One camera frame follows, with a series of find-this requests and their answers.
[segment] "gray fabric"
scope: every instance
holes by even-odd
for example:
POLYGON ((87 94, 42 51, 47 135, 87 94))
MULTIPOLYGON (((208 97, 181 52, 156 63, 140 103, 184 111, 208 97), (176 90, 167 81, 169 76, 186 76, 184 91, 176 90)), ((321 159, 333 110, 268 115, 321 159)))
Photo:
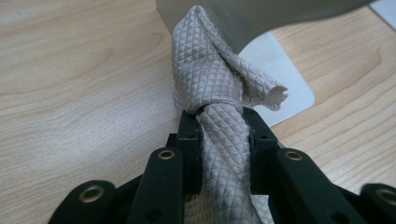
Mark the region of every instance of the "gray fabric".
POLYGON ((197 114, 204 133, 204 185, 185 208, 186 223, 273 222, 264 196, 249 190, 249 127, 244 104, 279 109, 285 87, 234 54, 201 7, 173 33, 178 108, 197 114))

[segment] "quilted fabric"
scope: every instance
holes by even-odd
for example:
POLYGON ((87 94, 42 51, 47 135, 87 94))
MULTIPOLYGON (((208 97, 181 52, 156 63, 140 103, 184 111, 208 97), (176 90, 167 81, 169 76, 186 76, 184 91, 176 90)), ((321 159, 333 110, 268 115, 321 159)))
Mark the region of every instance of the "quilted fabric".
POLYGON ((249 191, 244 104, 277 110, 287 90, 234 54, 202 7, 173 33, 176 106, 197 114, 204 133, 203 190, 185 206, 186 223, 272 223, 267 198, 249 191))

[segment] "white object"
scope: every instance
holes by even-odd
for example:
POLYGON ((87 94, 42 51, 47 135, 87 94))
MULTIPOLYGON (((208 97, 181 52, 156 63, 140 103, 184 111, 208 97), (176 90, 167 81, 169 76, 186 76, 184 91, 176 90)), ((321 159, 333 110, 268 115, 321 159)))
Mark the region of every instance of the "white object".
POLYGON ((370 7, 380 16, 393 30, 396 30, 396 0, 376 1, 370 7))
POLYGON ((315 103, 314 93, 272 32, 259 35, 239 53, 239 56, 288 88, 289 97, 278 111, 272 111, 262 105, 254 107, 268 126, 288 119, 315 103))

